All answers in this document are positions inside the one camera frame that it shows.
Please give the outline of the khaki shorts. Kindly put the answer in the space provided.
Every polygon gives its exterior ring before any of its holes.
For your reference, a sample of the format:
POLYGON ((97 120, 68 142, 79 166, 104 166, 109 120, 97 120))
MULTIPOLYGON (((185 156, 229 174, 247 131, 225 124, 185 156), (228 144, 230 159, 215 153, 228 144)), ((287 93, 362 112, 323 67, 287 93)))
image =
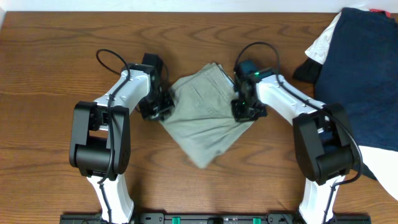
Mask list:
POLYGON ((235 121, 233 82, 217 63, 208 63, 170 88, 175 108, 161 122, 192 162, 204 169, 225 153, 253 122, 235 121))

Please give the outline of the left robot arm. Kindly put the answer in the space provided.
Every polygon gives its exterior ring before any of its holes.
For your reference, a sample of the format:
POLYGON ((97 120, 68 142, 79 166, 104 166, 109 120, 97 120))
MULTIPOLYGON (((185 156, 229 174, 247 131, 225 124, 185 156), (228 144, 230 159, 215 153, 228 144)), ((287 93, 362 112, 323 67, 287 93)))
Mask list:
POLYGON ((161 86, 163 64, 130 64, 103 96, 73 111, 69 161, 94 187, 102 207, 96 215, 62 215, 60 223, 130 223, 134 202, 125 171, 131 153, 130 115, 160 121, 174 103, 161 86))

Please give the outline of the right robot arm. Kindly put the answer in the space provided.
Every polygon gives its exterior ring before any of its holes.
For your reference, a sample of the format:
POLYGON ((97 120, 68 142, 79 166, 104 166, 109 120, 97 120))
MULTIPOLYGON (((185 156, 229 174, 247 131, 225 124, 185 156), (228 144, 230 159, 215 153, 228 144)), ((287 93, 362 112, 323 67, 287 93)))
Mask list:
POLYGON ((235 72, 234 86, 237 122, 255 121, 270 107, 293 127, 295 157, 306 178, 298 211, 305 223, 330 222, 338 187, 358 180, 364 169, 345 109, 314 100, 271 68, 235 72))

